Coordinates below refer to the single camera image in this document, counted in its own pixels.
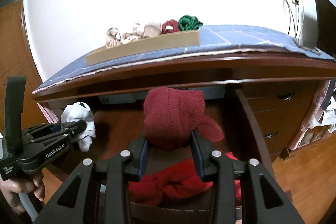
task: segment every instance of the metal screw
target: metal screw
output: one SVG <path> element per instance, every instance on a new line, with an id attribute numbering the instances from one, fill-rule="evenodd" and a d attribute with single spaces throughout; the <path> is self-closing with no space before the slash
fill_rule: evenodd
<path id="1" fill-rule="evenodd" d="M 88 166 L 88 165 L 90 165 L 92 163 L 92 160 L 91 159 L 85 159 L 85 160 L 83 160 L 83 164 L 85 165 L 85 166 Z"/>
<path id="2" fill-rule="evenodd" d="M 130 154 L 131 154 L 131 152 L 128 151 L 128 150 L 123 150 L 123 151 L 120 152 L 120 155 L 122 157 L 128 157 Z"/>
<path id="3" fill-rule="evenodd" d="M 220 157 L 222 155 L 222 153 L 220 151 L 218 151 L 218 150 L 213 150 L 211 152 L 211 155 L 213 155 L 214 157 L 218 158 L 218 157 Z"/>
<path id="4" fill-rule="evenodd" d="M 259 164 L 259 160 L 257 160 L 257 159 L 250 159 L 249 163 L 250 163 L 250 165 L 257 166 Z"/>

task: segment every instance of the open drawer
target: open drawer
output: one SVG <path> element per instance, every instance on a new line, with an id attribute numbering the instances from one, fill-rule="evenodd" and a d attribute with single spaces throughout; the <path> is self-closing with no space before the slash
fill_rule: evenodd
<path id="1" fill-rule="evenodd" d="M 94 114 L 96 138 L 89 152 L 71 151 L 54 161 L 54 165 L 69 174 L 85 158 L 104 160 L 127 149 L 131 140 L 138 138 L 143 130 L 142 105 L 143 101 L 122 105 L 100 105 Z M 256 158 L 274 176 L 263 135 L 240 89 L 228 87 L 225 98 L 206 100 L 206 114 L 213 118 L 225 133 L 224 140 L 213 143 L 215 149 L 222 152 L 231 151 L 240 160 Z M 176 153 L 174 156 L 173 154 L 167 156 L 167 153 L 164 153 L 164 156 L 156 154 L 151 159 L 150 155 L 146 172 L 148 174 L 158 172 L 176 163 L 176 159 L 182 161 L 191 157 L 188 148 L 181 149 L 180 155 L 177 156 Z M 55 175 L 63 180 L 66 177 L 60 173 Z M 183 220 L 184 223 L 201 224 L 209 217 L 210 200 L 211 191 L 207 191 L 181 202 L 165 199 L 159 207 L 132 203 L 131 211 L 134 223 L 170 224 L 173 221 L 180 223 Z"/>

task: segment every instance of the drawer handle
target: drawer handle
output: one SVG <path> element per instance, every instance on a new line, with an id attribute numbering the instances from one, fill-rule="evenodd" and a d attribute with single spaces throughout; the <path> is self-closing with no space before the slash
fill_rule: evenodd
<path id="1" fill-rule="evenodd" d="M 277 96 L 277 98 L 280 99 L 280 100 L 289 101 L 289 100 L 292 99 L 296 94 L 297 94 L 297 92 L 295 92 L 295 93 L 289 93 L 289 94 L 286 94 L 286 95 L 279 95 L 279 96 Z"/>
<path id="2" fill-rule="evenodd" d="M 263 137 L 264 137 L 264 139 L 270 139 L 270 138 L 273 138 L 276 134 L 278 134 L 278 132 L 275 132 L 275 133 L 272 133 L 272 134 L 268 134 L 268 135 L 265 135 Z"/>

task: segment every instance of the cardboard box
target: cardboard box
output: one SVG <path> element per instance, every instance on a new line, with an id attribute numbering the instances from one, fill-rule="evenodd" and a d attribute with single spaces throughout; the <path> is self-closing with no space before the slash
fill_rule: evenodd
<path id="1" fill-rule="evenodd" d="M 87 54 L 85 60 L 87 64 L 94 65 L 100 62 L 140 54 L 165 50 L 168 48 L 198 46 L 200 44 L 200 35 L 198 30 L 174 32 L 161 34 L 157 37 L 139 39 L 137 41 L 123 44 L 117 47 L 107 49 L 105 46 Z"/>

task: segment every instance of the red fabric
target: red fabric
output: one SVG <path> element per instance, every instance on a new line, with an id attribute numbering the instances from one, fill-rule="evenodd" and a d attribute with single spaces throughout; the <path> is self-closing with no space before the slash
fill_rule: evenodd
<path id="1" fill-rule="evenodd" d="M 231 152 L 226 153 L 236 158 Z M 153 175 L 145 175 L 140 182 L 130 182 L 130 200 L 148 206 L 157 206 L 164 196 L 181 199 L 196 196 L 212 186 L 212 182 L 202 182 L 196 174 L 192 159 L 177 163 Z M 239 180 L 235 180 L 236 199 L 241 199 Z"/>
<path id="2" fill-rule="evenodd" d="M 167 26 L 172 26 L 173 29 L 172 30 L 166 30 Z M 166 21 L 165 23 L 162 24 L 161 34 L 179 32 L 179 31 L 180 31 L 179 30 L 179 23 L 175 19 L 172 19 L 170 21 Z"/>
<path id="3" fill-rule="evenodd" d="M 196 128 L 202 138 L 221 141 L 223 131 L 204 111 L 201 90 L 150 90 L 144 102 L 146 138 L 156 148 L 168 152 L 187 146 L 191 130 Z"/>

